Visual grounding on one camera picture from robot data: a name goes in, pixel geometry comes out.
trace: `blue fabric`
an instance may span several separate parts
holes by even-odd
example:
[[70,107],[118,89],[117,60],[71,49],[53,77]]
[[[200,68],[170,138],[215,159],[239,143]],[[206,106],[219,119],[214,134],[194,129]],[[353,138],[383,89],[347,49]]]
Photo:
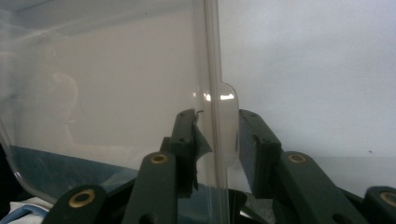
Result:
[[14,211],[10,212],[8,215],[6,215],[0,221],[0,224],[8,224],[11,221],[15,221],[15,220],[17,220],[21,217],[24,217],[28,214],[31,214],[31,213],[34,213],[41,217],[45,217],[48,212],[40,207],[26,204],[18,209],[15,209]]

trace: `transparent plastic panel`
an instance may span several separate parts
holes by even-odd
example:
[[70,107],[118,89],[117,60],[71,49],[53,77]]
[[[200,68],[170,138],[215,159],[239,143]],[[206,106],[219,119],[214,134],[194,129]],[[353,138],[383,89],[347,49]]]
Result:
[[0,19],[1,143],[27,190],[50,202],[81,184],[112,190],[194,108],[212,152],[179,218],[229,222],[238,103],[221,83],[216,1],[46,1]]

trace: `brass screw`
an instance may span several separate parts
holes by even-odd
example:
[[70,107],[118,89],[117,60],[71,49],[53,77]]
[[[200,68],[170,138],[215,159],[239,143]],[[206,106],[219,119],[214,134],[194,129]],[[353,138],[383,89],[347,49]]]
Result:
[[386,203],[396,207],[396,193],[392,192],[382,192],[380,195],[382,200],[384,200]]
[[[86,195],[88,198],[83,201],[78,200],[78,197],[82,195]],[[69,205],[70,207],[80,208],[91,203],[95,197],[96,195],[93,189],[84,189],[83,191],[73,195],[73,197],[69,200]]]
[[151,157],[151,162],[155,164],[160,164],[167,161],[168,161],[168,157],[162,154]]
[[300,154],[291,154],[288,159],[294,163],[306,163],[306,158]]

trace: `white wall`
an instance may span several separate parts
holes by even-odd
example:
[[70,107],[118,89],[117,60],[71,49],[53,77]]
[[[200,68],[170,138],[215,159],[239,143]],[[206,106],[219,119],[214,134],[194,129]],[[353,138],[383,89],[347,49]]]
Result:
[[396,3],[219,1],[223,80],[340,187],[396,187]]

